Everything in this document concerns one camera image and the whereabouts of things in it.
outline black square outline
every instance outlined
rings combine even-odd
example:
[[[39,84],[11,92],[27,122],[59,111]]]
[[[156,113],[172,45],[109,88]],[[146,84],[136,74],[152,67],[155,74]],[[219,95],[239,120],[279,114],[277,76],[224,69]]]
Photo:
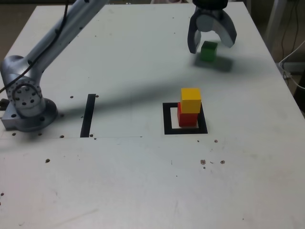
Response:
[[[178,107],[178,103],[163,103],[163,121],[164,121],[164,134],[165,135],[193,135],[193,134],[207,134],[204,113],[202,104],[200,113],[198,114],[197,122],[198,128],[172,128],[171,108]]]

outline green cube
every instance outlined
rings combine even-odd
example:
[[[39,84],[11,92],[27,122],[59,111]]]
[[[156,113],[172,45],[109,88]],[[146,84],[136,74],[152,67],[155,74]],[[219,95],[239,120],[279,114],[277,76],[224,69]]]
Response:
[[[216,59],[217,43],[205,41],[201,47],[200,59],[213,62]]]

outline red cube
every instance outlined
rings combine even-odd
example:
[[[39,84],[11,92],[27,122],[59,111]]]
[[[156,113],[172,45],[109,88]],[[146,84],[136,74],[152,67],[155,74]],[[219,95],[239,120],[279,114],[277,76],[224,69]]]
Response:
[[[194,127],[197,126],[198,114],[182,114],[181,113],[181,104],[178,103],[178,123],[180,127]]]

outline robotic arm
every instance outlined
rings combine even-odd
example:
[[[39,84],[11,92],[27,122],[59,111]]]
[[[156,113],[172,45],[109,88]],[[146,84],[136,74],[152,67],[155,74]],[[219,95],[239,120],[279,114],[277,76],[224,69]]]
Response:
[[[1,63],[0,72],[10,101],[2,117],[7,130],[36,131],[55,120],[57,107],[52,100],[42,96],[41,76],[107,3],[108,0],[77,0],[27,56],[9,56]],[[236,31],[232,20],[223,11],[227,3],[228,0],[194,0],[196,10],[188,33],[191,53],[197,51],[201,31],[213,30],[225,45],[231,47],[234,44]]]

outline cable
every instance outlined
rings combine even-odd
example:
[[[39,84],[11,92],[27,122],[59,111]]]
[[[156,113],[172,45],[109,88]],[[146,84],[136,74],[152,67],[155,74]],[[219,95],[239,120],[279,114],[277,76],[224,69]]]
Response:
[[[56,36],[54,37],[54,39],[52,40],[52,42],[45,48],[45,50],[43,50],[39,55],[38,57],[32,62],[30,63],[30,65],[28,66],[28,68],[20,75],[18,76],[16,79],[12,80],[11,82],[9,82],[6,86],[4,86],[1,90],[0,90],[0,93],[2,93],[3,91],[5,91],[6,89],[8,89],[9,87],[11,87],[14,83],[16,83],[21,77],[23,77],[33,66],[34,64],[39,60],[39,58],[41,56],[43,56],[53,45],[54,43],[58,40],[61,32],[62,32],[62,29],[66,23],[66,20],[67,20],[67,12],[68,12],[68,5],[69,5],[69,0],[66,0],[66,4],[65,4],[65,13],[63,15],[63,18],[62,18],[62,22],[61,22],[61,26],[59,28],[59,30],[57,31],[56,33]]]
[[[282,59],[279,63],[278,63],[278,66],[280,69],[282,69],[284,72],[286,73],[289,73],[289,71],[286,71],[284,68],[283,68],[283,61],[285,61],[289,56],[291,56],[292,54],[294,54],[303,44],[305,43],[305,41],[303,41],[292,53],[290,53],[288,56],[286,56],[284,59]],[[293,79],[292,76],[290,76],[291,80],[296,84],[296,86],[298,86],[299,88],[302,88],[305,90],[305,87],[301,87],[300,85],[297,84],[297,82]]]
[[[292,53],[292,51],[295,49],[295,42],[296,42],[296,39],[297,39],[297,35],[298,35],[298,33],[299,33],[299,17],[298,17],[298,15],[297,15],[297,6],[298,6],[299,2],[300,2],[300,0],[297,0],[297,1],[295,2],[295,5],[292,7],[292,10],[293,10],[293,8],[295,8],[295,16],[296,16],[296,33],[295,33],[294,44],[293,44],[293,46],[292,46],[292,49],[291,49],[290,53]]]
[[[296,4],[297,4],[297,1],[294,3],[294,5],[293,5],[292,8],[291,8],[290,15],[289,15],[289,19],[288,19],[286,28],[285,28],[284,33],[283,33],[282,42],[281,42],[281,46],[282,46],[282,59],[284,58],[284,55],[285,55],[285,53],[284,53],[284,38],[285,38],[287,29],[288,29],[288,27],[289,27],[289,24],[290,24],[290,21],[291,21],[291,18],[292,18],[292,12],[293,12],[294,7],[296,6]],[[285,71],[283,72],[283,79],[284,79],[284,80],[287,80],[287,85],[289,85],[289,81],[288,81],[288,78],[287,78],[287,76],[286,76]]]

